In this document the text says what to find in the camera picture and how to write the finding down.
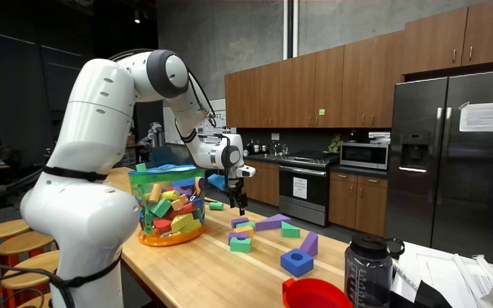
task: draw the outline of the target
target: oven door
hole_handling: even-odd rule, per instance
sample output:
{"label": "oven door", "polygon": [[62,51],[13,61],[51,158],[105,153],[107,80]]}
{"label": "oven door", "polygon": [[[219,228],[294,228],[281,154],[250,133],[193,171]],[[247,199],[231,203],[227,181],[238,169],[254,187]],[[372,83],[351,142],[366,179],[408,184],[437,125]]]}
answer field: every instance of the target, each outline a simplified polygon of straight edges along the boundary
{"label": "oven door", "polygon": [[327,172],[279,166],[279,209],[285,214],[327,225]]}
{"label": "oven door", "polygon": [[387,170],[387,144],[342,143],[340,164]]}

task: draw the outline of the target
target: wooden table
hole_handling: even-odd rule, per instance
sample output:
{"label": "wooden table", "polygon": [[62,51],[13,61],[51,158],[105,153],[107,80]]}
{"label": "wooden table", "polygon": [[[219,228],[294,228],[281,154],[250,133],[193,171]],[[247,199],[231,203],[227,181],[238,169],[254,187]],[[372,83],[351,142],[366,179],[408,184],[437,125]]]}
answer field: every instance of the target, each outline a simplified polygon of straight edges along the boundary
{"label": "wooden table", "polygon": [[[128,171],[113,169],[106,182],[130,192]],[[205,209],[207,230],[187,243],[145,246],[137,239],[139,226],[123,247],[125,267],[168,308],[282,307],[282,282],[294,277],[280,267],[280,256],[299,248],[308,232],[301,230],[301,238],[284,238],[280,230],[255,232],[252,252],[234,253],[227,235],[238,209],[227,204],[224,211]],[[266,218],[248,211],[245,216],[254,222]],[[323,279],[343,289],[347,246],[319,235],[315,268],[302,278]]]}

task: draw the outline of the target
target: paper on oven door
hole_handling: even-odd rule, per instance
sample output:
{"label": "paper on oven door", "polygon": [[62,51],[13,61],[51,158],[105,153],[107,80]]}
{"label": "paper on oven door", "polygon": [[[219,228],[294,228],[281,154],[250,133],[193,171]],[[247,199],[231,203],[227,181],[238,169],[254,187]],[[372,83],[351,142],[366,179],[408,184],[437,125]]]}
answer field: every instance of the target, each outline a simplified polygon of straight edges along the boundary
{"label": "paper on oven door", "polygon": [[292,185],[292,195],[294,197],[307,199],[307,179],[300,179],[294,177]]}
{"label": "paper on oven door", "polygon": [[493,131],[493,103],[460,106],[460,131]]}

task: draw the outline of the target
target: stainless steel refrigerator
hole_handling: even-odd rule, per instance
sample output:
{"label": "stainless steel refrigerator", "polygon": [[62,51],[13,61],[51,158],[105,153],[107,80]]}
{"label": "stainless steel refrigerator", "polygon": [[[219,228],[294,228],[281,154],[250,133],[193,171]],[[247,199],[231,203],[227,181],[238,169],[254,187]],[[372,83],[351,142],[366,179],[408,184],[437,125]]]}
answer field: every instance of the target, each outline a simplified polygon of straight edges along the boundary
{"label": "stainless steel refrigerator", "polygon": [[493,103],[493,72],[397,84],[385,234],[493,263],[493,132],[460,107]]}

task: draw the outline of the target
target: stool seat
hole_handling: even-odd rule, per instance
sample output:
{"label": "stool seat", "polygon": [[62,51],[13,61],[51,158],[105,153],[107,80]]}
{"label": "stool seat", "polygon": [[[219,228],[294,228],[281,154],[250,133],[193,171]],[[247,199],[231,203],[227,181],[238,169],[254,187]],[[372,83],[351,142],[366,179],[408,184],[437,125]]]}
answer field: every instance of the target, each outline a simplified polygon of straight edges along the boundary
{"label": "stool seat", "polygon": [[20,234],[6,240],[0,245],[0,255],[15,255],[42,248],[51,244],[54,239],[51,236],[31,231]]}
{"label": "stool seat", "polygon": [[[58,260],[60,259],[60,251],[55,250],[53,252],[47,252],[40,255],[36,255],[33,258],[29,258],[21,263],[18,263],[16,267],[23,267],[26,269],[42,269],[53,273],[58,267]],[[16,273],[16,271],[8,271],[4,276],[8,276]],[[3,288],[8,290],[18,290],[31,288],[35,285],[39,285],[49,281],[49,277],[37,273],[26,273],[24,275],[18,275],[13,278],[4,279],[1,281]]]}
{"label": "stool seat", "polygon": [[26,307],[37,307],[37,308],[49,308],[49,300],[52,298],[50,293],[44,294],[43,298],[43,306],[39,306],[41,304],[41,296],[34,298],[33,300],[27,301],[24,304],[18,306],[18,308],[26,308]]}
{"label": "stool seat", "polygon": [[0,223],[0,239],[9,236],[20,234],[29,230],[30,226],[26,224],[24,219],[11,220],[10,222]]}

